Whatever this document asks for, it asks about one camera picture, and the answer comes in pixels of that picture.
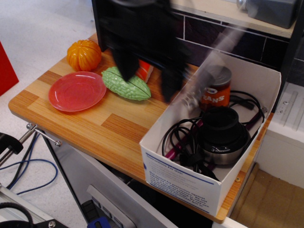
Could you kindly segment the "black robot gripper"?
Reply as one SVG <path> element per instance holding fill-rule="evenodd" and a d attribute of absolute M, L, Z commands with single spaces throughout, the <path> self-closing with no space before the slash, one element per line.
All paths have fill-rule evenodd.
<path fill-rule="evenodd" d="M 104 28 L 114 61 L 125 81 L 139 68 L 139 60 L 161 72 L 166 103 L 181 90 L 187 50 L 177 39 L 178 19 L 168 0 L 106 0 Z"/>

